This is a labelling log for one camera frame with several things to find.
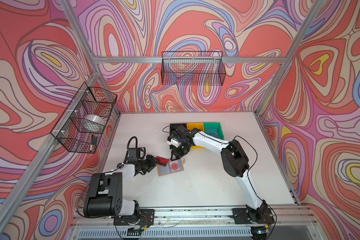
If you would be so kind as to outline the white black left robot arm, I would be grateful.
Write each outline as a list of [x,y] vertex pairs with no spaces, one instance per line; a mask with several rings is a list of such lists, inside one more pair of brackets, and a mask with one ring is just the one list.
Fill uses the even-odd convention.
[[123,198],[123,183],[137,175],[151,172],[160,162],[147,155],[142,160],[120,163],[116,170],[94,174],[87,187],[83,206],[85,218],[126,217],[137,221],[141,218],[139,203]]

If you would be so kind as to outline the front aluminium rail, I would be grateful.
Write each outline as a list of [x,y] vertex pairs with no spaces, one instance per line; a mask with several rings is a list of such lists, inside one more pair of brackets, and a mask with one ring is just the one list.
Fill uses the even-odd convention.
[[[148,221],[151,228],[171,227],[225,227],[240,220],[233,209],[244,206],[209,207],[156,207],[153,219]],[[273,205],[271,217],[276,226],[315,226],[318,220],[313,211],[302,205]]]

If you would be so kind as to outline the tan leather card holder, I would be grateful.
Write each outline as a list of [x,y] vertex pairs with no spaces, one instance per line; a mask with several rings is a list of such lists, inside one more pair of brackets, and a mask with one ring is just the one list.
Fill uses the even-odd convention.
[[184,165],[182,160],[160,161],[157,165],[157,168],[159,177],[184,171]]

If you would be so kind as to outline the red credit card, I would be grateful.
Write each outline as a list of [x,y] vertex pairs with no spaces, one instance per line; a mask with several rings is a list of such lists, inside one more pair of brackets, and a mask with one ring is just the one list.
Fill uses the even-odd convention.
[[169,159],[162,158],[159,156],[156,156],[156,159],[157,159],[157,165],[160,165],[162,167],[166,167],[169,162]]

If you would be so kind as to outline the black plastic bin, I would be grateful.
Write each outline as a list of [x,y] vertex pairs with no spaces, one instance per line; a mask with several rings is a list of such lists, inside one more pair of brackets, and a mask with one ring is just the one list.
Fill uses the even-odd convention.
[[171,124],[170,125],[170,140],[175,140],[180,143],[186,141],[185,134],[188,132],[186,124]]

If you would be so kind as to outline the green plastic bin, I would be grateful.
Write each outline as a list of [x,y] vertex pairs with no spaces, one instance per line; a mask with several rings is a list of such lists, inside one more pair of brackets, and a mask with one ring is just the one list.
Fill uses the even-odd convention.
[[224,140],[221,123],[204,123],[204,132],[214,138]]

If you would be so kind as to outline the white card red circle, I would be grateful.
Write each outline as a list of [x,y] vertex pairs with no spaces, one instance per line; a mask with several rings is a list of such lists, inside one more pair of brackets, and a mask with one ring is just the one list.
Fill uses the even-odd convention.
[[170,161],[169,168],[171,173],[181,172],[184,170],[183,162],[181,160]]

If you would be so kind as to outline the white roll in basket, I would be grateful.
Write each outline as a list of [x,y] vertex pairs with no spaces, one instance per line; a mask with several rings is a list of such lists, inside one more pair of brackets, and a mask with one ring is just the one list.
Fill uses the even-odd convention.
[[93,114],[88,114],[82,121],[82,127],[87,133],[101,134],[106,125],[105,120]]

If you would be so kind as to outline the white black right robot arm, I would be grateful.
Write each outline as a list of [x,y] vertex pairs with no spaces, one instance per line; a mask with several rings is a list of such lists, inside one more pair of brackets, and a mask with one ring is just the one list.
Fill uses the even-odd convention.
[[183,158],[190,152],[191,147],[202,147],[218,154],[222,158],[225,172],[237,179],[247,198],[246,209],[251,222],[260,222],[266,211],[270,209],[266,201],[257,193],[255,184],[252,183],[249,158],[239,141],[221,140],[199,129],[188,130],[180,126],[169,134],[167,144],[172,147],[171,160]]

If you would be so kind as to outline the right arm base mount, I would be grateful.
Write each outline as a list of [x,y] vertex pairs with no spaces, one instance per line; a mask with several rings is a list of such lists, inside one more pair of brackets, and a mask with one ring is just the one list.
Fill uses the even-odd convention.
[[275,223],[274,214],[270,208],[253,210],[251,208],[234,208],[230,216],[235,224],[271,225]]

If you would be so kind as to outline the yellow plastic bin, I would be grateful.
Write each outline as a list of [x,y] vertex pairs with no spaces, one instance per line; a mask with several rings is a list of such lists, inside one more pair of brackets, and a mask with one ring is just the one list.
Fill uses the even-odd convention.
[[[203,123],[187,123],[187,129],[191,132],[193,129],[198,129],[204,132],[204,124]],[[192,146],[191,149],[202,149],[203,147],[200,146]]]

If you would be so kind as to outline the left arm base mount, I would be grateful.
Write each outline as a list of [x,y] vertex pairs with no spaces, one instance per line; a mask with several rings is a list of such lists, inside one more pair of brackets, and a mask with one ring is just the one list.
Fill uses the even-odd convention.
[[155,210],[142,209],[131,216],[118,216],[114,218],[115,226],[147,227],[154,224]]

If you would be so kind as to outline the aluminium frame post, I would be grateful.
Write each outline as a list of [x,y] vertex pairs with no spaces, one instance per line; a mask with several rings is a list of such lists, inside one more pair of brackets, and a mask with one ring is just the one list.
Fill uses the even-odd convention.
[[285,60],[280,63],[280,66],[276,70],[272,80],[267,86],[256,110],[254,111],[256,116],[261,115],[267,107],[267,104],[271,101],[272,95],[275,92],[277,85],[281,82],[284,73],[288,70],[289,65],[292,62],[292,58],[298,47],[304,40],[305,36],[308,34],[310,27],[313,25],[316,17],[318,16],[321,8],[325,5],[327,1],[313,1],[311,8],[309,9],[305,19],[302,22],[301,27],[297,31],[295,38],[292,40],[291,46],[289,47]]

